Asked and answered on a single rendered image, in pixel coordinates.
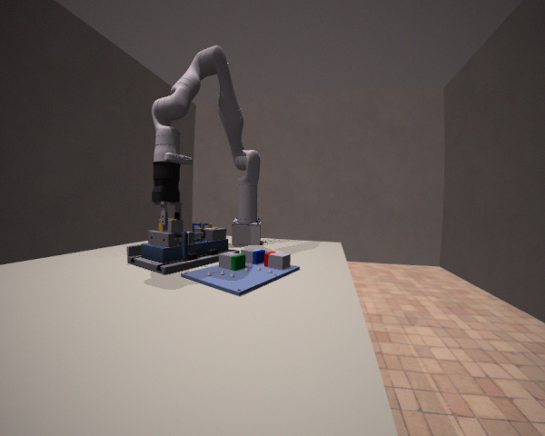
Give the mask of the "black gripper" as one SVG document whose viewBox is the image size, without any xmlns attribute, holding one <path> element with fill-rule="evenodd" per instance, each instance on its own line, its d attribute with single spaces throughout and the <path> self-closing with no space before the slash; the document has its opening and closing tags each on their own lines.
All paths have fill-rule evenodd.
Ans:
<svg viewBox="0 0 545 436">
<path fill-rule="evenodd" d="M 174 219 L 181 219 L 180 181 L 181 164 L 193 164 L 191 157 L 179 155 L 180 148 L 158 144 L 154 150 L 154 189 L 152 202 L 161 205 L 161 224 L 167 225 L 167 203 L 175 205 Z"/>
</svg>

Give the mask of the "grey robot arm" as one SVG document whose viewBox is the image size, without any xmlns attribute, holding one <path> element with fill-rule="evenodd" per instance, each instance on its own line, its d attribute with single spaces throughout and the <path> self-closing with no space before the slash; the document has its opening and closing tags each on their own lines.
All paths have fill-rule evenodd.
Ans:
<svg viewBox="0 0 545 436">
<path fill-rule="evenodd" d="M 218 114 L 231 147 L 233 161 L 239 170 L 246 171 L 245 176 L 238 179 L 237 222 L 256 223 L 260 155 L 254 150 L 243 149 L 243 115 L 233 89 L 225 53 L 219 45 L 202 50 L 195 56 L 186 73 L 171 89 L 171 95 L 176 91 L 173 96 L 154 102 L 152 116 L 156 132 L 155 146 L 169 144 L 180 148 L 180 132 L 171 127 L 170 121 L 186 116 L 191 101 L 200 90 L 201 80 L 214 74 L 218 75 L 220 83 Z"/>
</svg>

